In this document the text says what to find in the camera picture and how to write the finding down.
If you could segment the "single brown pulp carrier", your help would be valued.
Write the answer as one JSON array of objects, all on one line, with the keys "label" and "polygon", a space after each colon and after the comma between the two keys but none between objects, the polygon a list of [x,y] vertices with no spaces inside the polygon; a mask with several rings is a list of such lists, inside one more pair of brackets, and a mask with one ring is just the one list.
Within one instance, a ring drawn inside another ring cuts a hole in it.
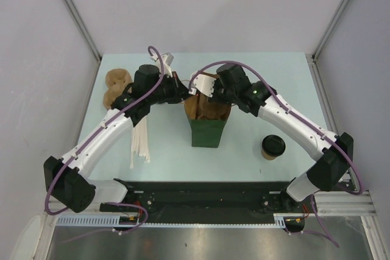
[{"label": "single brown pulp carrier", "polygon": [[229,108],[230,107],[226,104],[210,102],[208,96],[199,94],[196,118],[207,120],[222,120],[229,111]]}]

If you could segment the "green paper bag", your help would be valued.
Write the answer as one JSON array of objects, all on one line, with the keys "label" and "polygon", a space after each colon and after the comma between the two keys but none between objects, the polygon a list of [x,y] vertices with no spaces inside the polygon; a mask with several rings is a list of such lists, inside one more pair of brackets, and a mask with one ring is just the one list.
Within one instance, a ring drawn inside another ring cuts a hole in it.
[{"label": "green paper bag", "polygon": [[[210,74],[207,72],[203,72],[201,74],[212,76],[218,79],[216,74]],[[222,120],[197,119],[196,113],[199,94],[201,93],[197,92],[196,95],[191,95],[191,97],[184,101],[185,114],[191,128],[191,146],[217,148],[219,147],[222,133],[230,116],[232,106],[228,105],[230,107],[229,111]]]}]

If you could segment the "black cup lid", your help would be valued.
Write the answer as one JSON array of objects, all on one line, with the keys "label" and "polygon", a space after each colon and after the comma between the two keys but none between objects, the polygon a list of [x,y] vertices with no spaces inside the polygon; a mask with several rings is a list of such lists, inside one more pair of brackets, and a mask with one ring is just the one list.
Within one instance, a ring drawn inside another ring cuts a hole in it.
[{"label": "black cup lid", "polygon": [[267,135],[261,142],[261,148],[266,149],[269,153],[280,153],[282,155],[286,150],[286,144],[277,135]]}]

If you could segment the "brown paper cup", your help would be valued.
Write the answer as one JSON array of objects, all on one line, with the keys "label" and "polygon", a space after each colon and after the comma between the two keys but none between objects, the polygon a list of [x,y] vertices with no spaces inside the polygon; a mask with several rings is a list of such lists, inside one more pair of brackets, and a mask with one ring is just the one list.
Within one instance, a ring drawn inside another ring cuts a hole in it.
[{"label": "brown paper cup", "polygon": [[266,149],[262,148],[261,149],[261,155],[264,159],[268,160],[268,161],[272,161],[272,160],[275,160],[276,158],[280,157],[281,154],[280,153],[269,153],[267,152]]}]

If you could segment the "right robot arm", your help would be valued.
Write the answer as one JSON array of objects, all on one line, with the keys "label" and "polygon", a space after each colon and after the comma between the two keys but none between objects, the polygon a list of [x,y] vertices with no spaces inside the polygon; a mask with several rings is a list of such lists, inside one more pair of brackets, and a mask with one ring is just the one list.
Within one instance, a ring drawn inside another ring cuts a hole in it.
[{"label": "right robot arm", "polygon": [[287,103],[264,78],[249,80],[246,66],[237,62],[214,63],[213,85],[208,87],[213,102],[237,104],[238,108],[271,123],[295,141],[313,160],[312,165],[293,178],[283,190],[282,207],[297,211],[303,200],[319,191],[331,191],[353,167],[353,138],[337,135],[310,121]]}]

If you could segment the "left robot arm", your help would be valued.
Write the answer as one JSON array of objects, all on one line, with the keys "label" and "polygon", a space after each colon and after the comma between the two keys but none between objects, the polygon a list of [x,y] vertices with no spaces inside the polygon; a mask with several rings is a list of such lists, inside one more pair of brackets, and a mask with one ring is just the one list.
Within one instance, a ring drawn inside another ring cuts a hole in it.
[{"label": "left robot arm", "polygon": [[121,211],[130,210],[135,197],[114,180],[108,186],[88,182],[92,170],[126,131],[145,118],[155,104],[179,104],[189,98],[189,90],[176,72],[162,73],[155,65],[141,65],[132,82],[113,101],[107,116],[77,146],[61,158],[50,156],[43,164],[46,186],[44,208],[50,215],[49,198],[54,197],[66,209],[84,211],[98,191],[105,191],[108,200]]}]

